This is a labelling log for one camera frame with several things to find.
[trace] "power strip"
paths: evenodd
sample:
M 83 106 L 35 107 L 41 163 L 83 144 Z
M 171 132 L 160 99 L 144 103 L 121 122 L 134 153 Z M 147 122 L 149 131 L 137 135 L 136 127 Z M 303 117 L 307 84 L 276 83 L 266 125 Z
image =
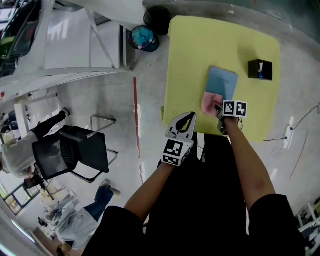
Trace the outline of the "power strip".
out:
M 285 139 L 283 140 L 283 148 L 284 149 L 290 148 L 290 144 L 291 144 L 292 138 L 294 136 L 294 131 L 295 131 L 295 130 L 291 130 L 293 123 L 294 123 L 294 117 L 292 116 L 290 118 L 289 124 L 286 126 L 286 131 L 285 131 L 285 135 L 284 135 Z

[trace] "chair frame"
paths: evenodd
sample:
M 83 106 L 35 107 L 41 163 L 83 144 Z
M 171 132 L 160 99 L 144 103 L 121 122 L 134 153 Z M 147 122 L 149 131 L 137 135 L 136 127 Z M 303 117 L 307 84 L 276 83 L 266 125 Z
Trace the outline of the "chair frame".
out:
M 66 138 L 70 139 L 70 140 L 73 140 L 73 141 L 76 141 L 76 142 L 82 142 L 83 140 L 87 140 L 87 139 L 91 138 L 92 136 L 96 135 L 97 133 L 101 132 L 102 130 L 107 129 L 107 128 L 113 126 L 113 125 L 117 122 L 117 120 L 114 119 L 114 118 L 108 118 L 108 117 L 104 117 L 104 116 L 100 116 L 100 115 L 94 114 L 94 115 L 92 115 L 92 116 L 90 117 L 90 120 L 89 120 L 89 121 L 90 121 L 90 123 L 89 123 L 89 129 L 90 129 L 91 131 L 93 131 L 93 124 L 92 124 L 92 119 L 93 119 L 93 118 L 101 119 L 101 120 L 105 120 L 105 121 L 109 121 L 109 122 L 111 122 L 111 123 L 108 124 L 108 125 L 106 125 L 106 126 L 104 126 L 104 127 L 102 127 L 102 128 L 100 128 L 100 129 L 98 129 L 98 130 L 96 130 L 96 131 L 94 131 L 94 132 L 92 132 L 92 133 L 90 133 L 90 134 L 88 134 L 85 138 L 77 137 L 77 136 L 68 134 L 68 133 L 66 133 L 66 132 L 64 132 L 64 131 L 59 131 L 59 134 L 60 134 L 61 136 L 63 136 L 63 137 L 66 137 Z M 118 152 L 117 152 L 117 151 L 113 151 L 113 150 L 108 149 L 108 148 L 106 148 L 106 151 L 114 154 L 114 157 L 112 158 L 112 160 L 108 162 L 108 165 L 110 166 L 110 165 L 118 158 Z M 78 177 L 79 179 L 81 179 L 81 180 L 83 180 L 83 181 L 91 184 L 91 183 L 93 183 L 93 182 L 97 179 L 97 177 L 99 177 L 103 172 L 100 171 L 100 172 L 99 172 L 96 176 L 94 176 L 93 178 L 83 177 L 82 175 L 80 175 L 80 174 L 78 174 L 78 173 L 76 173 L 76 172 L 74 172 L 74 171 L 70 171 L 70 173 L 73 174 L 74 176 Z

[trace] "red line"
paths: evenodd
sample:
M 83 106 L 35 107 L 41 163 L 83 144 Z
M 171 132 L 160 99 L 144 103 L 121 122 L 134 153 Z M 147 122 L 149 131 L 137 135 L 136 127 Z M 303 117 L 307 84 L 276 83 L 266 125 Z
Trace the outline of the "red line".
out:
M 136 130 L 136 144 L 139 151 L 139 158 L 141 158 L 141 152 L 140 152 L 140 139 L 139 139 L 139 123 L 138 123 L 138 93 L 137 93 L 137 78 L 133 78 L 133 92 L 134 92 L 134 112 L 135 112 L 135 130 Z M 140 170 L 140 178 L 142 181 L 142 184 L 144 183 L 144 180 L 142 179 L 142 170 L 141 165 L 139 166 Z

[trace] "shoe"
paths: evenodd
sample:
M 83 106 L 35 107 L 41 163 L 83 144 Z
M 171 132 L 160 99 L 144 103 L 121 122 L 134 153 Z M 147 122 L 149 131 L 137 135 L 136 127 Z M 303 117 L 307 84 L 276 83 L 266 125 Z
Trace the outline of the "shoe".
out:
M 113 187 L 110 188 L 110 190 L 116 195 L 116 196 L 120 196 L 121 192 Z
M 70 114 L 70 111 L 67 110 L 65 107 L 64 107 L 63 109 L 61 109 L 61 111 L 63 111 L 63 112 L 65 113 L 65 117 L 68 117 L 68 116 L 71 115 L 71 114 Z
M 110 184 L 111 184 L 110 179 L 106 178 L 104 181 L 100 183 L 100 187 L 106 187 L 106 186 L 109 186 Z

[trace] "blue jeans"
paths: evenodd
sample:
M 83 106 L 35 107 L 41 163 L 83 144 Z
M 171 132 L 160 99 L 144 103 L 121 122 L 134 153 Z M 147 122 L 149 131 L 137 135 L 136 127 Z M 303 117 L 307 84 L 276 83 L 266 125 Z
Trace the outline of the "blue jeans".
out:
M 101 215 L 105 212 L 107 204 L 110 202 L 114 193 L 110 186 L 100 186 L 96 192 L 94 203 L 84 207 L 84 209 L 98 222 Z

